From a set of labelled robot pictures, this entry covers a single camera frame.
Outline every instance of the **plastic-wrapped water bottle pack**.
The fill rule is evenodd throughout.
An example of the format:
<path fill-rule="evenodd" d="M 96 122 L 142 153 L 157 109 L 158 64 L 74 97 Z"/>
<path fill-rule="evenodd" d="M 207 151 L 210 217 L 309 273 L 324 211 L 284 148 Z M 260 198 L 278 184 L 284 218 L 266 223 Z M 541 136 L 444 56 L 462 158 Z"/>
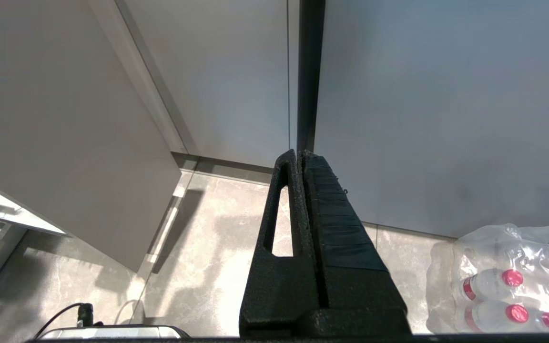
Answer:
<path fill-rule="evenodd" d="M 549 226 L 484 226 L 453 251 L 458 332 L 549 332 Z"/>

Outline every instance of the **water bottle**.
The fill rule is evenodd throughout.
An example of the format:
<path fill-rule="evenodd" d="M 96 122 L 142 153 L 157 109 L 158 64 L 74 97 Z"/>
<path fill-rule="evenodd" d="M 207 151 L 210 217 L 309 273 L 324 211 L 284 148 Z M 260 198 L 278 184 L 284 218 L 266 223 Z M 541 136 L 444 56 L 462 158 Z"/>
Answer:
<path fill-rule="evenodd" d="M 530 330 L 528 310 L 521 304 L 508 304 L 498 300 L 486 301 L 466 307 L 460 332 L 505 333 Z"/>
<path fill-rule="evenodd" d="M 532 332 L 549 332 L 549 312 L 529 308 Z"/>
<path fill-rule="evenodd" d="M 519 271 L 486 269 L 463 280 L 460 293 L 466 300 L 486 301 L 514 298 L 514 289 L 524 282 Z"/>

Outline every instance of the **black cable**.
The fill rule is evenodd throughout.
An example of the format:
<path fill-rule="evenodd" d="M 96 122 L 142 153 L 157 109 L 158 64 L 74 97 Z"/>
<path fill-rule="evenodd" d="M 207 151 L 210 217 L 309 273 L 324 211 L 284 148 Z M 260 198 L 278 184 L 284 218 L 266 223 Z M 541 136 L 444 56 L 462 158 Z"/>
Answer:
<path fill-rule="evenodd" d="M 71 308 L 74 308 L 75 306 L 82 306 L 82 305 L 83 305 L 83 303 L 70 304 L 66 308 L 63 308 L 63 310 L 60 310 L 59 313 L 55 314 L 54 317 L 50 318 L 50 320 L 46 323 L 46 325 L 41 327 L 41 329 L 37 332 L 37 334 L 35 334 L 35 337 L 33 337 L 33 339 L 37 340 L 39 338 L 40 334 L 42 332 L 44 332 L 44 330 L 48 327 L 48 325 L 50 325 L 55 319 L 57 319 L 59 317 L 59 315 L 63 314 L 65 311 L 67 311 Z"/>

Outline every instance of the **black vertical frame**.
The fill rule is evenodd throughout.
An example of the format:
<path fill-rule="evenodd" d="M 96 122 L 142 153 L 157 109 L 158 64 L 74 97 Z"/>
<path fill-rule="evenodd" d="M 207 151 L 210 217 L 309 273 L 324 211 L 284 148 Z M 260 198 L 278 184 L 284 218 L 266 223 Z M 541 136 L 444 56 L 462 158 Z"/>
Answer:
<path fill-rule="evenodd" d="M 300 0 L 297 150 L 314 150 L 325 0 Z"/>

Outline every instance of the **gray tile floor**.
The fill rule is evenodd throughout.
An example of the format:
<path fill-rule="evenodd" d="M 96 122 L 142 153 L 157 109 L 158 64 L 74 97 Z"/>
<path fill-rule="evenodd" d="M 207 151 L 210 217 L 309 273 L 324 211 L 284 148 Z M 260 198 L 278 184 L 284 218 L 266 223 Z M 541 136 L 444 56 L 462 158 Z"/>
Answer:
<path fill-rule="evenodd" d="M 232 167 L 212 161 L 176 160 L 183 173 L 168 213 L 174 220 L 170 228 L 170 220 L 163 221 L 166 238 L 154 240 L 138 274 L 78 239 L 26 234 L 0 272 L 0 343 L 29 339 L 74 302 L 93 303 L 95 320 L 106 324 L 166 324 L 192 336 L 238 336 L 268 170 L 231 173 Z M 281 199 L 273 252 L 288 256 L 289 210 L 287 197 Z M 451 241 L 365 227 L 407 303 L 413 332 L 453 331 L 452 300 L 444 291 Z M 68 311 L 50 328 L 74 326 L 75 319 Z"/>

